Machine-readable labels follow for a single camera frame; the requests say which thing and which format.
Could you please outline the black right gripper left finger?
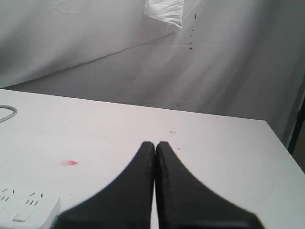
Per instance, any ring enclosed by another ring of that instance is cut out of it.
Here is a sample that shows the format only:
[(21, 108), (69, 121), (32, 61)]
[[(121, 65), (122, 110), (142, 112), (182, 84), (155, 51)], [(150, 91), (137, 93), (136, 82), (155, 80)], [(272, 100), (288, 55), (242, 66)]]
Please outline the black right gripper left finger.
[(60, 229), (148, 229), (154, 187), (154, 144), (142, 142), (107, 187), (59, 215)]

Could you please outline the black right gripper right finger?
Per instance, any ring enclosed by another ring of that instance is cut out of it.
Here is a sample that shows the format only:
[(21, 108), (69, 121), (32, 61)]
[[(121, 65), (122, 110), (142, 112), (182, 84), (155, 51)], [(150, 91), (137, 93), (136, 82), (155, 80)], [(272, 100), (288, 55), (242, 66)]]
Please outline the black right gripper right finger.
[(155, 193), (161, 229), (260, 229), (259, 218), (203, 185), (168, 142), (155, 154)]

